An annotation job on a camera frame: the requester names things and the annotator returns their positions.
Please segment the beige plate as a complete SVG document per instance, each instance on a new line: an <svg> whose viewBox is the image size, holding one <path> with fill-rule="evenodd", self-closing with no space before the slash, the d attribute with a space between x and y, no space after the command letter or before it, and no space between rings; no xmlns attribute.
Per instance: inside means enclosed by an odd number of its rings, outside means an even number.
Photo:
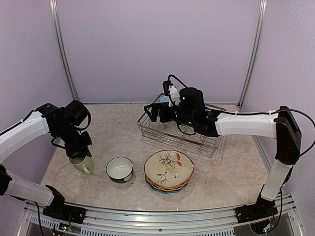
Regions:
<svg viewBox="0 0 315 236"><path fill-rule="evenodd" d="M162 150L151 155L144 164L144 173L168 172L175 179L188 177L194 171L193 161L175 150Z"/></svg>

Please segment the aluminium front rail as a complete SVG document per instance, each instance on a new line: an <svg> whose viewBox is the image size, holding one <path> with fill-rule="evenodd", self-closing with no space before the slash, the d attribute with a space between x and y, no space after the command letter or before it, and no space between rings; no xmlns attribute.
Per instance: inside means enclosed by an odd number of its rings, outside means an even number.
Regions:
<svg viewBox="0 0 315 236"><path fill-rule="evenodd" d="M27 203L17 236L303 236L303 224L290 195L276 198L278 214L243 221L235 207L145 212L85 206L81 223L38 214Z"/></svg>

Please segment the blue dotted plate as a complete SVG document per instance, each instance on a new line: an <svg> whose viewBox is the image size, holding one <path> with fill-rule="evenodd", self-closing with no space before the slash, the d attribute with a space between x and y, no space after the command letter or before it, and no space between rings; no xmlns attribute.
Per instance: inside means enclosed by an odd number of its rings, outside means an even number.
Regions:
<svg viewBox="0 0 315 236"><path fill-rule="evenodd" d="M182 190L186 185L188 185L188 183L190 182L190 179L188 179L186 182L178 185L177 187L174 187L174 188L171 188L171 189L166 189L166 188L162 188L160 186L157 186L154 183L152 183L149 179L146 179L146 182L155 191L159 191L161 193L173 193L173 192L179 192L180 190Z"/></svg>

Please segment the light blue faceted cup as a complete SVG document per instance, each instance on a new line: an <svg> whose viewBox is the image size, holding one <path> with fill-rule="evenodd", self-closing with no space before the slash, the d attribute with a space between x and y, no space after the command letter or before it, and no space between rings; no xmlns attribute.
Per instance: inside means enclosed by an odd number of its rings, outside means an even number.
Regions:
<svg viewBox="0 0 315 236"><path fill-rule="evenodd" d="M158 103L169 103L169 97L168 96L160 96L158 99Z"/></svg>

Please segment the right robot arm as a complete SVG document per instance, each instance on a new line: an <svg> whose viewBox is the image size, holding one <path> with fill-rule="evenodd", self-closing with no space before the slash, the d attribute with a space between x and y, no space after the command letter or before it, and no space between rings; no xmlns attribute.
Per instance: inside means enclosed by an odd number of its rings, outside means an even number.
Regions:
<svg viewBox="0 0 315 236"><path fill-rule="evenodd" d="M170 86L167 95L168 102L152 103L144 107L152 122L174 121L177 125L192 127L195 133L207 137L248 135L276 139L276 160L269 176L256 202L243 207L252 211L256 218L271 213L278 192L300 158L301 131L289 108L281 106L276 111L232 113L208 109L202 91L196 88L177 91Z"/></svg>

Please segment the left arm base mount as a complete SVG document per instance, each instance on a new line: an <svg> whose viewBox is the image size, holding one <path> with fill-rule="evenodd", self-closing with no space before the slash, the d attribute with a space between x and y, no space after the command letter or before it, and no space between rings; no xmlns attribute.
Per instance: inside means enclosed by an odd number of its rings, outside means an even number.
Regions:
<svg viewBox="0 0 315 236"><path fill-rule="evenodd" d="M43 215L69 223L82 224L86 216L86 209L77 206L63 205L60 209L45 206Z"/></svg>

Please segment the clear glass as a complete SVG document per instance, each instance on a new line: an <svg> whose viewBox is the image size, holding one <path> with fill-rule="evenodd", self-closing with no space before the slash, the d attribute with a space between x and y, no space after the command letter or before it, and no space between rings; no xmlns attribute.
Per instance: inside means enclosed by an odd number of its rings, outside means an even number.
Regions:
<svg viewBox="0 0 315 236"><path fill-rule="evenodd" d="M167 129L167 123L166 122L161 122L160 120L157 120L154 123L154 128L158 131L164 131Z"/></svg>

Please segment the yellow dotted plate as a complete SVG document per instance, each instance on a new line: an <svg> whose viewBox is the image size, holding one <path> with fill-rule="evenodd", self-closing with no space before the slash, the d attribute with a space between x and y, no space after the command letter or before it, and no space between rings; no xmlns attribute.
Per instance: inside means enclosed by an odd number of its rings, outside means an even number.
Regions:
<svg viewBox="0 0 315 236"><path fill-rule="evenodd" d="M166 188L166 189L171 189L171 188L174 188L174 187L177 187L178 185L176 185L176 186L173 186L173 187L165 187L165 186L160 186L160 187L162 187L162 188Z"/></svg>
<svg viewBox="0 0 315 236"><path fill-rule="evenodd" d="M179 185L186 181L188 178L192 178L194 172L192 172L188 177L185 177L184 179L177 180L173 176L171 176L168 172L161 172L157 174L148 174L145 173L145 177L148 177L153 183L156 183L160 186L165 187L173 187L176 185Z"/></svg>

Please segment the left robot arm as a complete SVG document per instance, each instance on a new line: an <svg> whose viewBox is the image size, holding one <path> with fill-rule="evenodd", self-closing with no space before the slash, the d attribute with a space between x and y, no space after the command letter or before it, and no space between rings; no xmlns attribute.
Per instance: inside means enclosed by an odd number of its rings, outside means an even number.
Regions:
<svg viewBox="0 0 315 236"><path fill-rule="evenodd" d="M85 105L77 100L71 101L66 107L46 103L1 132L0 161L4 162L17 150L46 134L50 134L53 140L61 139L64 142L62 149L70 159L91 156L88 147L92 140L86 128L80 127L85 119L90 123L91 114ZM69 214L63 195L55 188L17 176L4 165L0 167L0 194L41 204L59 219Z"/></svg>

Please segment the right corner aluminium post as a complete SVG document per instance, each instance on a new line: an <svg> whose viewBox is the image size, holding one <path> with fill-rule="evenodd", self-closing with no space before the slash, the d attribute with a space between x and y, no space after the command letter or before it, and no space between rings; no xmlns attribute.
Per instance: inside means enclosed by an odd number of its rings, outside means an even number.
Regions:
<svg viewBox="0 0 315 236"><path fill-rule="evenodd" d="M254 72L256 59L257 59L258 52L259 52L261 37L262 37L262 33L263 33L266 8L267 8L267 0L261 0L260 6L259 6L259 11L258 11L258 19L257 19L257 24L256 24L256 30L255 30L254 41L253 41L251 56L250 56L250 60L249 60L249 65L247 68L247 72L246 72L246 76L245 76L245 82L244 82L244 85L242 88L242 92L241 92L241 95L240 95L240 98L238 101L238 106L240 109L242 109L242 107L245 103L246 97L248 95L249 89L250 89L250 83L252 81L252 75Z"/></svg>

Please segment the green mug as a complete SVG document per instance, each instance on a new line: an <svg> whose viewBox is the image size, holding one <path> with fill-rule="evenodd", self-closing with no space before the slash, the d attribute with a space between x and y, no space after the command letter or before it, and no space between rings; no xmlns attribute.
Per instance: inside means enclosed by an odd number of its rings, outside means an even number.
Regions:
<svg viewBox="0 0 315 236"><path fill-rule="evenodd" d="M91 175L94 170L94 162L93 159L89 156L86 157L77 157L74 159L69 159L71 165L78 171Z"/></svg>

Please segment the dark blue bowl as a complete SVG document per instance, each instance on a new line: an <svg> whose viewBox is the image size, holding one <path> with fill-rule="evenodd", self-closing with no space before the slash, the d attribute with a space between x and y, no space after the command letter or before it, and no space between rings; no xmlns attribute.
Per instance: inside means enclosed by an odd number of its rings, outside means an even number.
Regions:
<svg viewBox="0 0 315 236"><path fill-rule="evenodd" d="M106 166L106 173L116 183L125 183L132 178L133 163L126 157L116 157Z"/></svg>

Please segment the corner aluminium post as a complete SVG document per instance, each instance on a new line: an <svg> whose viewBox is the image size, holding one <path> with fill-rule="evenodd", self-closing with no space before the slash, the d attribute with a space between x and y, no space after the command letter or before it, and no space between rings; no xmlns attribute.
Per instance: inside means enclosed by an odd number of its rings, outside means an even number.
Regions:
<svg viewBox="0 0 315 236"><path fill-rule="evenodd" d="M50 11L51 11L51 16L52 16L52 21L53 21L53 26L54 26L54 32L56 36L56 41L57 41L57 46L59 49L64 73L66 76L66 82L68 84L69 90L71 97L75 100L79 100L79 95L71 74L66 50L65 50L65 45L63 41L63 34L62 34L62 27L61 27L61 22L60 22L60 17L59 17L59 10L58 10L58 2L56 0L50 0L49 1L50 5Z"/></svg>
<svg viewBox="0 0 315 236"><path fill-rule="evenodd" d="M246 76L245 76L245 82L244 82L244 85L242 88L242 92L241 92L241 95L240 95L240 98L238 101L238 106L240 109L242 109L242 107L245 103L246 97L248 95L249 89L250 89L250 83L252 81L252 75L254 72L256 59L257 59L258 52L259 52L261 37L262 37L262 33L263 33L266 8L267 8L267 0L261 0L260 6L259 6L259 11L258 11L258 19L257 19L257 24L256 24L256 30L255 30L254 41L253 41L251 56L250 56L250 60L249 60L249 65L247 68L247 72L246 72Z"/></svg>

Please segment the left corner aluminium post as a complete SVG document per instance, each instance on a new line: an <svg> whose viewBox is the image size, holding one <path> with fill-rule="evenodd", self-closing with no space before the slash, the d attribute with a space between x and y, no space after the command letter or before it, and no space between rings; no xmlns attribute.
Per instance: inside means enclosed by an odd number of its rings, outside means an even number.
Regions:
<svg viewBox="0 0 315 236"><path fill-rule="evenodd" d="M57 46L59 49L64 73L66 76L66 82L68 84L69 90L71 97L75 100L79 100L79 95L71 74L66 50L65 50L65 45L63 41L63 34L62 34L62 27L61 27L61 22L60 22L60 17L59 17L59 10L58 10L58 2L56 0L50 0L49 1L50 5L50 11L51 11L51 16L52 16L52 21L53 21L53 26L54 26L54 32L56 36L56 41L57 41Z"/></svg>

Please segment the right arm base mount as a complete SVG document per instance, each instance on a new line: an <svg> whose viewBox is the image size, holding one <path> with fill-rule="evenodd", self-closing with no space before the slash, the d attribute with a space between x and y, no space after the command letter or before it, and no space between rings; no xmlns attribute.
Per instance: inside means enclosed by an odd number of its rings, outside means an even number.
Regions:
<svg viewBox="0 0 315 236"><path fill-rule="evenodd" d="M261 218L276 215L278 210L275 206L267 208L265 206L244 205L235 209L238 223L258 220Z"/></svg>

